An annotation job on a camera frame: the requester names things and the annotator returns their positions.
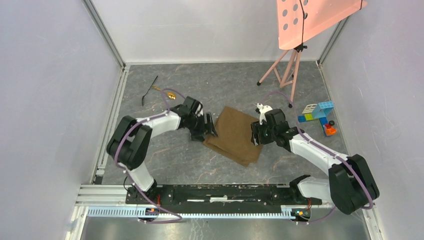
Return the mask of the brown cloth napkin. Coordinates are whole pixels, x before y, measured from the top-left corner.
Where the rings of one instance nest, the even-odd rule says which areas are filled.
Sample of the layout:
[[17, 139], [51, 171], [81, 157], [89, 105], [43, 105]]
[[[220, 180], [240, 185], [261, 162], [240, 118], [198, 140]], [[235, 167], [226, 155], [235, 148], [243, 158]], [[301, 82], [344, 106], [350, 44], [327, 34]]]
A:
[[225, 106], [214, 125], [217, 137], [209, 136], [203, 144], [234, 162], [247, 167], [259, 159], [262, 145], [252, 143], [251, 124], [258, 118]]

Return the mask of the gold spoon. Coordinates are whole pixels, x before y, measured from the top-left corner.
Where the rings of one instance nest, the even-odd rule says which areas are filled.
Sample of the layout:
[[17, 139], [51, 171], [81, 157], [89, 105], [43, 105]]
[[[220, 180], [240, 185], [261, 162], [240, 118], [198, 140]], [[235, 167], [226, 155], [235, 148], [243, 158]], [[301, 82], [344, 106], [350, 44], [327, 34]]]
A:
[[169, 99], [171, 99], [171, 100], [176, 100], [177, 99], [177, 96], [176, 96], [176, 94], [174, 93], [174, 92], [171, 92], [171, 91], [163, 91], [161, 88], [159, 88], [159, 87], [157, 87], [157, 86], [152, 86], [151, 87], [152, 89], [154, 89], [154, 90], [157, 90], [157, 91], [160, 91], [160, 92], [163, 92]]

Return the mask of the black fork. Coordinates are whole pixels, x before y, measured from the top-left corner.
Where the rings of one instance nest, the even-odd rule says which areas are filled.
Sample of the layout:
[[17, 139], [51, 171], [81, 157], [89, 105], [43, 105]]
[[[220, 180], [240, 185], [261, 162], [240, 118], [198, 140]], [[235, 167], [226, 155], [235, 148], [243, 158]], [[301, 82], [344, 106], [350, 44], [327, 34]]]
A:
[[150, 84], [149, 88], [147, 89], [146, 93], [142, 96], [141, 98], [141, 106], [143, 107], [145, 105], [145, 97], [148, 95], [149, 91], [152, 89], [154, 83], [156, 82], [156, 80], [158, 79], [159, 75], [157, 75], [154, 80], [152, 81], [152, 83]]

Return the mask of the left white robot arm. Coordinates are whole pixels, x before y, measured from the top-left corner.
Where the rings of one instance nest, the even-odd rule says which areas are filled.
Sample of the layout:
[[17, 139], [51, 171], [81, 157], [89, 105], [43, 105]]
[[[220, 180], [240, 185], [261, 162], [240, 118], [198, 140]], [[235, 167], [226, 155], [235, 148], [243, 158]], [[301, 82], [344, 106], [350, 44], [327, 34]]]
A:
[[110, 138], [106, 152], [113, 158], [138, 190], [145, 204], [153, 203], [157, 190], [154, 178], [144, 163], [152, 138], [170, 131], [188, 129], [193, 141], [203, 142], [206, 137], [217, 137], [211, 113], [203, 112], [203, 104], [188, 96], [182, 104], [162, 113], [134, 118], [124, 116]]

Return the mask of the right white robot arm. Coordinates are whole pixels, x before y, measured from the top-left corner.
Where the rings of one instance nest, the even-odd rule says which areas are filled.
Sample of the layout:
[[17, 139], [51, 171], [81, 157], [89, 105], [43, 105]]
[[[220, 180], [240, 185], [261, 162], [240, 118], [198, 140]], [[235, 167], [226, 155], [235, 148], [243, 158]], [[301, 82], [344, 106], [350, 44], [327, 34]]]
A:
[[308, 198], [316, 198], [333, 203], [346, 215], [358, 209], [373, 208], [380, 190], [363, 156], [337, 152], [314, 140], [298, 126], [290, 127], [281, 109], [258, 104], [255, 111], [259, 120], [251, 123], [254, 145], [276, 143], [327, 175], [326, 179], [301, 177], [288, 191], [293, 203], [302, 204]]

